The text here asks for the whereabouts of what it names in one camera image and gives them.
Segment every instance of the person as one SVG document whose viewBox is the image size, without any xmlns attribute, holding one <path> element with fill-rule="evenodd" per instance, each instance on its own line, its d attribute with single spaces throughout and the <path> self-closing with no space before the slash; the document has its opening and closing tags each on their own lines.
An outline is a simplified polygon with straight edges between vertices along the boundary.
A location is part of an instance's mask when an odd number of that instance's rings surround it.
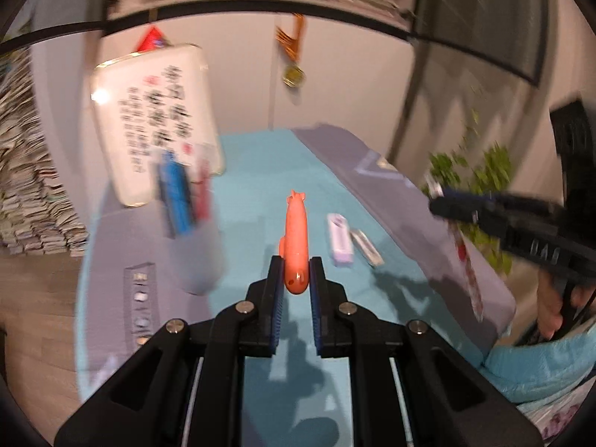
<svg viewBox="0 0 596 447">
<path fill-rule="evenodd" d="M 576 287 L 571 293 L 571 305 L 581 308 L 585 306 L 596 285 L 590 288 Z M 562 325 L 562 297 L 554 288 L 552 275 L 545 270 L 538 273 L 538 329 L 546 339 L 552 338 Z"/>
</svg>

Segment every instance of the gold medal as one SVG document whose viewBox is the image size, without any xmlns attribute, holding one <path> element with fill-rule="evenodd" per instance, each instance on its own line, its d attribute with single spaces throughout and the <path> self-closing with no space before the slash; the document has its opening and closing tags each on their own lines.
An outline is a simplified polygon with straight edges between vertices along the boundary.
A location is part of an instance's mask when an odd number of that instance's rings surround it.
<svg viewBox="0 0 596 447">
<path fill-rule="evenodd" d="M 292 89 L 299 88 L 305 80 L 305 75 L 297 65 L 290 65 L 284 73 L 284 84 Z"/>
<path fill-rule="evenodd" d="M 299 88 L 305 81 L 305 74 L 298 67 L 300 61 L 300 46 L 302 44 L 302 34 L 305 26 L 304 15 L 294 14 L 296 17 L 295 38 L 290 37 L 281 28 L 277 29 L 277 41 L 285 51 L 285 55 L 290 59 L 291 65 L 284 72 L 284 84 L 292 89 Z"/>
</svg>

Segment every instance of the orange toy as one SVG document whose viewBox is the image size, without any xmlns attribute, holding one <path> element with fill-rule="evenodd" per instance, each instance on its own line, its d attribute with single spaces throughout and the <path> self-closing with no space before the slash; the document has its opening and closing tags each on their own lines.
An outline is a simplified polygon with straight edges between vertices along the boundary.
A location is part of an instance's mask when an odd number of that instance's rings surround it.
<svg viewBox="0 0 596 447">
<path fill-rule="evenodd" d="M 279 254 L 285 261 L 284 282 L 292 294 L 306 291 L 309 281 L 308 228 L 306 226 L 305 194 L 296 193 L 287 198 L 285 236 L 279 240 Z"/>
</svg>

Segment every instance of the green plant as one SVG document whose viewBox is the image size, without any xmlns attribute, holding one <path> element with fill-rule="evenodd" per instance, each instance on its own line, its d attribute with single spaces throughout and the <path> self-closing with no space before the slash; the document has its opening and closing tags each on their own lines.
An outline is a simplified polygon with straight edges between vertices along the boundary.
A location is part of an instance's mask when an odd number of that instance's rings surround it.
<svg viewBox="0 0 596 447">
<path fill-rule="evenodd" d="M 467 150 L 464 136 L 460 151 Z M 495 143 L 484 153 L 484 159 L 471 167 L 461 152 L 430 155 L 430 174 L 441 186 L 470 191 L 476 195 L 505 190 L 511 182 L 511 160 L 508 150 Z M 422 191 L 428 195 L 428 186 Z M 499 248 L 499 241 L 482 232 L 478 225 L 460 224 L 461 232 L 484 255 L 487 262 L 499 274 L 511 272 L 511 256 Z"/>
</svg>

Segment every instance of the pen holder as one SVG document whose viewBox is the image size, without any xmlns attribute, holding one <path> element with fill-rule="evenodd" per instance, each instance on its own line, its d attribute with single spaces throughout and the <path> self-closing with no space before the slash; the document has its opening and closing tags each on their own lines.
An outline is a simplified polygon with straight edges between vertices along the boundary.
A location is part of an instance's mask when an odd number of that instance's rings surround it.
<svg viewBox="0 0 596 447">
<path fill-rule="evenodd" d="M 225 260 L 218 222 L 210 219 L 193 226 L 192 231 L 174 238 L 168 231 L 166 207 L 154 200 L 145 207 L 157 207 L 162 220 L 162 247 L 177 286 L 190 294 L 202 295 L 213 291 L 224 274 Z"/>
</svg>

